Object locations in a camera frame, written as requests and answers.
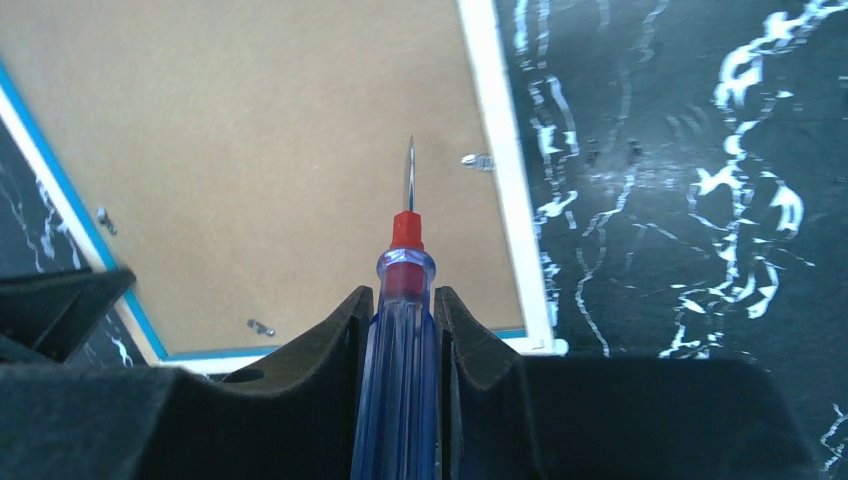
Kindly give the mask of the blue red screwdriver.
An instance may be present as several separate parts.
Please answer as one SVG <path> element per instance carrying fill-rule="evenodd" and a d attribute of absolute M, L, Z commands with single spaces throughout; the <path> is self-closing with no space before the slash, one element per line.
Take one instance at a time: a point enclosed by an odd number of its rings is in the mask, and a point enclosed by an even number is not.
<path fill-rule="evenodd" d="M 440 433 L 439 339 L 430 300 L 434 259 L 416 211 L 416 151 L 408 147 L 401 211 L 379 257 L 350 476 L 434 479 Z"/>

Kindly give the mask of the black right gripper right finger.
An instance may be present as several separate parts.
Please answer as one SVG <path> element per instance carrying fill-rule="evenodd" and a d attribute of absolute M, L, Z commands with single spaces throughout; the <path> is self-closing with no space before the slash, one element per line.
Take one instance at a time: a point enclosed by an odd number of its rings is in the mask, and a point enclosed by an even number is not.
<path fill-rule="evenodd" d="M 522 355 L 456 291 L 443 329 L 446 479 L 814 479 L 778 388 L 733 360 Z"/>

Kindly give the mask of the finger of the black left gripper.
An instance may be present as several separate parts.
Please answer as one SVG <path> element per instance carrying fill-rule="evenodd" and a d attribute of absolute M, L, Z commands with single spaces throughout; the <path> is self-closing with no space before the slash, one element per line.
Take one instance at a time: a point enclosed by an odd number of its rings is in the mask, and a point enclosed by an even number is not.
<path fill-rule="evenodd" d="M 1 361 L 64 363 L 135 283 L 128 268 L 1 280 Z"/>

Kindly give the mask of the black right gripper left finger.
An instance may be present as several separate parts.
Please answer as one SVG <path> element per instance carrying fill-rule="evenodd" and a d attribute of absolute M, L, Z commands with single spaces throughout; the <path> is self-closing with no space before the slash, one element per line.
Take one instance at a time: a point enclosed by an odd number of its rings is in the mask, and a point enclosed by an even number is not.
<path fill-rule="evenodd" d="M 181 368 L 1 371 L 5 479 L 345 479 L 370 288 L 226 379 Z"/>

